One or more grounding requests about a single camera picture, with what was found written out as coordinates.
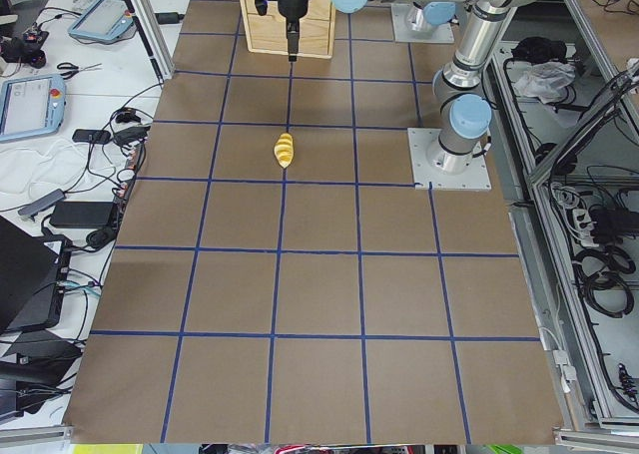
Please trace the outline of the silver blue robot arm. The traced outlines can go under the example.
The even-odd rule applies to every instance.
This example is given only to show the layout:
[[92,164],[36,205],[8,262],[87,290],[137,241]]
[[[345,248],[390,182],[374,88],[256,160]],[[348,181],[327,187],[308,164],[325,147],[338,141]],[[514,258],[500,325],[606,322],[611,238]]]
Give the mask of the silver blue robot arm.
[[413,2],[407,22],[414,30],[448,23],[455,15],[456,5],[450,1]]
[[492,112],[488,102],[474,94],[481,83],[486,62],[492,55],[510,14],[536,0],[331,0],[342,13],[354,13],[366,3],[462,2],[470,14],[462,39],[451,62],[437,72],[433,93],[440,103],[442,129],[428,145],[431,166],[447,175],[463,173],[474,159],[474,148],[485,135]]

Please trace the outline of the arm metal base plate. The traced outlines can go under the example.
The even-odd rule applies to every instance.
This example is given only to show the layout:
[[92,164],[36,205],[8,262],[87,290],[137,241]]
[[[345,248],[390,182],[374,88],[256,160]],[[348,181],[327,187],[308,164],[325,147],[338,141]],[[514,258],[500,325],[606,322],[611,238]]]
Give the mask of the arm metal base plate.
[[413,185],[418,190],[473,191],[491,190],[491,182],[482,146],[475,143],[466,155],[453,155],[439,143],[440,129],[409,128]]
[[394,40],[402,43],[452,44],[450,21],[456,5],[448,1],[391,5]]

